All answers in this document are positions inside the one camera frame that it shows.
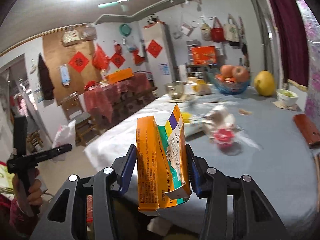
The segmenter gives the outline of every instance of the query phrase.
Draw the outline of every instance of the purple stripe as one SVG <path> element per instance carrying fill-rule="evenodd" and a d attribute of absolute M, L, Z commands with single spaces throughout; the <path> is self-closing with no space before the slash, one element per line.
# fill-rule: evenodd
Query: purple stripe
<path fill-rule="evenodd" d="M 174 116 L 174 114 L 172 113 L 169 117 L 169 123 L 171 125 L 172 131 L 174 128 L 176 128 L 176 126 L 178 125 L 178 122 L 176 120 L 176 117 Z"/>

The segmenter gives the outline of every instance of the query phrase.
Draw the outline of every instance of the floral curtain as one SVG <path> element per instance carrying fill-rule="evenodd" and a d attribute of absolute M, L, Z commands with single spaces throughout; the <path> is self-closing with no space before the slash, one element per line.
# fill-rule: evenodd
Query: floral curtain
<path fill-rule="evenodd" d="M 306 34 L 295 0 L 270 0 L 279 31 L 284 83 L 308 86 L 309 56 Z"/>
<path fill-rule="evenodd" d="M 305 114 L 320 130 L 320 25 L 304 0 L 296 0 L 309 49 L 309 86 Z"/>

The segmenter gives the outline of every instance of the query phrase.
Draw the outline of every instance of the white tote bag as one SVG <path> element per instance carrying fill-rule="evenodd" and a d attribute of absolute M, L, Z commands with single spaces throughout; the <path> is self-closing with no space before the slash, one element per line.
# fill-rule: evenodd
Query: white tote bag
<path fill-rule="evenodd" d="M 227 22 L 228 23 L 223 26 L 225 39 L 227 41 L 240 42 L 239 29 L 231 14 L 229 14 Z"/>

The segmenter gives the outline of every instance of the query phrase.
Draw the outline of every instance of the orange medicine box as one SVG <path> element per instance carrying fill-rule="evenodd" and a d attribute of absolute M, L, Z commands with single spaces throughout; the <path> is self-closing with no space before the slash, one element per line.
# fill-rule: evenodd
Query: orange medicine box
<path fill-rule="evenodd" d="M 183 119 L 178 105 L 165 126 L 154 116 L 137 120 L 138 210 L 148 216 L 159 208 L 188 201 L 191 190 L 188 177 Z"/>
<path fill-rule="evenodd" d="M 132 69 L 126 68 L 126 69 L 122 69 L 122 70 L 119 70 L 119 71 L 116 71 L 112 74 L 107 75 L 107 80 L 108 80 L 109 84 L 114 84 L 116 82 L 130 78 L 132 76 L 133 76 Z"/>
<path fill-rule="evenodd" d="M 216 49 L 214 46 L 195 47 L 191 50 L 194 65 L 207 65 L 217 63 Z"/>

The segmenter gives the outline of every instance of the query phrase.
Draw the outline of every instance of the red tablecloth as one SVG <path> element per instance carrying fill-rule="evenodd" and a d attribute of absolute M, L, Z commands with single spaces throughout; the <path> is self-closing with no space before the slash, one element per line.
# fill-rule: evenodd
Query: red tablecloth
<path fill-rule="evenodd" d="M 84 92 L 84 102 L 87 112 L 95 115 L 97 110 L 99 113 L 112 121 L 113 105 L 120 102 L 122 92 L 131 91 L 132 93 L 140 93 L 151 88 L 146 74 L 137 73 L 131 78 L 119 81 L 115 84 L 107 86 L 94 86 Z"/>

